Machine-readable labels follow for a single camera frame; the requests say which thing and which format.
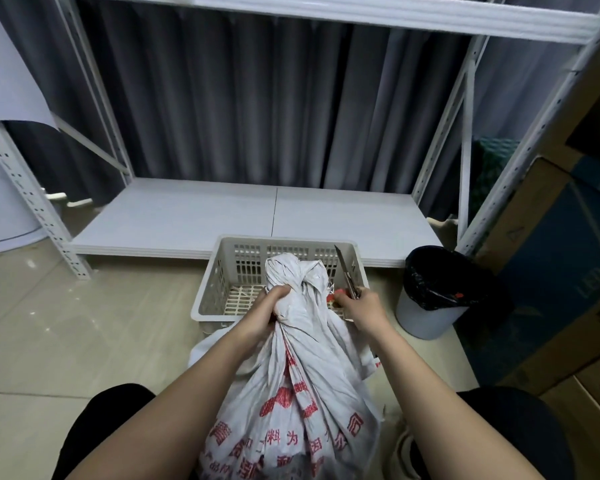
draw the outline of white shelf plank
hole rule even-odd
[[[273,237],[354,241],[366,266],[400,267],[440,245],[410,195],[279,187]]]
[[[136,178],[78,236],[82,254],[208,258],[221,234],[271,235],[276,187]]]
[[[584,45],[590,13],[469,0],[129,0]]]

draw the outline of plastic basket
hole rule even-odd
[[[368,287],[360,252],[353,242],[220,236],[200,283],[191,318],[200,322],[205,334],[231,325],[247,313],[266,284],[266,259],[283,253],[291,253],[303,261],[320,259],[335,288],[346,289],[334,245],[341,250],[353,281]],[[334,308],[334,311],[342,316],[342,310]]]

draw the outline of white paper sheet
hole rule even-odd
[[[56,127],[47,101],[0,23],[0,121],[37,121]]]

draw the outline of tiled floor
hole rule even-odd
[[[206,262],[98,258],[92,266],[94,279],[77,281],[48,240],[0,255],[0,480],[48,479],[88,398],[125,382],[160,392],[201,338],[189,313]],[[399,272],[367,273],[393,309]],[[451,386],[476,385],[454,332],[407,337]],[[369,386],[387,419],[380,464],[400,410],[382,369]]]

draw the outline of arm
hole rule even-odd
[[[542,479],[536,469],[473,411],[392,327],[376,293],[336,300],[369,339],[386,371],[432,478]]]
[[[287,293],[282,286],[261,293],[240,322],[82,460],[68,480],[188,478],[238,367],[270,333],[273,306]]]

